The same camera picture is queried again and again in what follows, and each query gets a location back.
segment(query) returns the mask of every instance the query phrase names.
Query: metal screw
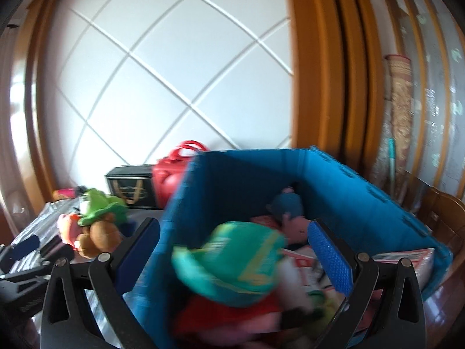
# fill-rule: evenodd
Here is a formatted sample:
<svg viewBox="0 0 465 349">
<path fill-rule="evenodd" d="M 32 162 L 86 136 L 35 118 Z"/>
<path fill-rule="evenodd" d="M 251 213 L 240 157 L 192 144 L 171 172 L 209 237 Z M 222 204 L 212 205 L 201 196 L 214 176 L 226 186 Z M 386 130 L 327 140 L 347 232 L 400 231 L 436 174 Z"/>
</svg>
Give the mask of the metal screw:
<svg viewBox="0 0 465 349">
<path fill-rule="evenodd" d="M 406 268 L 412 265 L 412 262 L 408 258 L 405 258 L 405 257 L 402 260 L 400 260 L 400 263 L 404 265 Z"/>
<path fill-rule="evenodd" d="M 362 262 L 368 262 L 370 260 L 370 256 L 365 252 L 359 253 L 357 258 Z"/>
<path fill-rule="evenodd" d="M 100 262 L 107 262 L 108 260 L 110 260 L 110 253 L 108 252 L 104 252 L 104 253 L 100 253 L 98 259 Z"/>
<path fill-rule="evenodd" d="M 55 266 L 63 266 L 64 264 L 66 264 L 66 258 L 64 258 L 64 257 L 59 258 L 59 259 L 55 262 Z"/>
</svg>

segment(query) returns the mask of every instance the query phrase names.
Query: blue gripper pad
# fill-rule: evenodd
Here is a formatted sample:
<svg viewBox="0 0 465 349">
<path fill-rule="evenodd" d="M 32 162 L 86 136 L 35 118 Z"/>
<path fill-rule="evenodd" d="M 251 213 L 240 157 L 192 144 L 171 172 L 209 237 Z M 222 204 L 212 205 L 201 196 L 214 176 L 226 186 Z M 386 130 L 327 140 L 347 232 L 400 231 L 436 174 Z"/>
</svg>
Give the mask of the blue gripper pad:
<svg viewBox="0 0 465 349">
<path fill-rule="evenodd" d="M 136 242 L 134 242 L 116 270 L 114 285 L 119 295 L 133 289 L 159 240 L 160 224 L 158 220 L 152 218 L 149 226 L 137 237 Z"/>
<path fill-rule="evenodd" d="M 336 291 L 348 297 L 353 289 L 353 277 L 344 256 L 315 221 L 308 225 L 307 238 Z"/>
<path fill-rule="evenodd" d="M 33 250 L 36 250 L 39 245 L 40 240 L 38 236 L 32 235 L 12 247 L 9 256 L 11 259 L 19 261 L 30 254 Z"/>
</svg>

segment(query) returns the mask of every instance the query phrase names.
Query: white wall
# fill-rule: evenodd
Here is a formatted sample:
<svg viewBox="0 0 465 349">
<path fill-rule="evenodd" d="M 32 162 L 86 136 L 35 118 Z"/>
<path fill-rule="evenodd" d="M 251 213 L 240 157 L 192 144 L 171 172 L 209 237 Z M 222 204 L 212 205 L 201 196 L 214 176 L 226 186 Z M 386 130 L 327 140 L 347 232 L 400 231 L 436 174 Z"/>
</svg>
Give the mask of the white wall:
<svg viewBox="0 0 465 349">
<path fill-rule="evenodd" d="M 381 42 L 381 52 L 383 57 L 389 54 L 396 54 L 396 40 L 394 37 L 394 29 L 392 28 L 391 17 L 387 10 L 385 0 L 371 0 L 373 10 L 378 24 L 378 34 Z"/>
<path fill-rule="evenodd" d="M 59 186 L 106 190 L 113 167 L 154 163 L 187 139 L 289 145 L 285 0 L 61 0 L 46 72 Z"/>
</svg>

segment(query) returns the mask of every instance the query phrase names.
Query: blue storage box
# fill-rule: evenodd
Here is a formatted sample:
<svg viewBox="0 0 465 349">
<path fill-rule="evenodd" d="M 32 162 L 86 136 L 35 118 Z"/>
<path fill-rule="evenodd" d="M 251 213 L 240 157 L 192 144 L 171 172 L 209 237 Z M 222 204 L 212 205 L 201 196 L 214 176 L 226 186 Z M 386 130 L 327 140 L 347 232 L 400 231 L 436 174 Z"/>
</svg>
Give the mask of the blue storage box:
<svg viewBox="0 0 465 349">
<path fill-rule="evenodd" d="M 355 253 L 436 248 L 422 295 L 426 299 L 433 293 L 452 262 L 448 248 L 385 193 L 331 156 L 315 147 L 203 152 L 171 199 L 160 223 L 160 241 L 133 290 L 133 313 L 160 349 L 176 347 L 171 322 L 190 295 L 171 265 L 173 244 L 201 247 L 220 223 L 267 213 L 273 197 L 296 181 L 306 217 L 322 219 Z"/>
</svg>

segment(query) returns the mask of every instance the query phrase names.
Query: toy figure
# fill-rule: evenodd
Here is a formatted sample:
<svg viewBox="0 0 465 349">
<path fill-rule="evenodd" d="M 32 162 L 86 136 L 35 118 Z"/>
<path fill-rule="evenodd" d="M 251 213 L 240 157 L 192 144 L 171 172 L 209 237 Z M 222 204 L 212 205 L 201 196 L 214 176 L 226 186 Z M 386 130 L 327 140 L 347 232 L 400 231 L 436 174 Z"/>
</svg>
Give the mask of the toy figure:
<svg viewBox="0 0 465 349">
<path fill-rule="evenodd" d="M 292 187 L 286 187 L 274 197 L 270 212 L 281 223 L 281 230 L 288 244 L 307 242 L 307 228 L 310 220 L 304 217 L 301 196 Z"/>
<path fill-rule="evenodd" d="M 281 307 L 273 290 L 283 246 L 279 231 L 250 222 L 220 224 L 199 249 L 175 246 L 174 270 L 198 294 L 178 316 L 175 334 L 229 347 L 279 331 Z"/>
<path fill-rule="evenodd" d="M 117 225 L 124 226 L 127 221 L 124 200 L 89 189 L 84 193 L 80 210 L 81 215 L 62 214 L 58 218 L 62 241 L 85 258 L 114 251 L 123 239 Z"/>
<path fill-rule="evenodd" d="M 78 222 L 80 226 L 90 226 L 107 213 L 115 216 L 113 223 L 117 226 L 126 222 L 127 206 L 123 199 L 114 195 L 105 195 L 104 192 L 94 188 L 87 190 L 83 199 L 79 205 L 82 215 Z"/>
</svg>

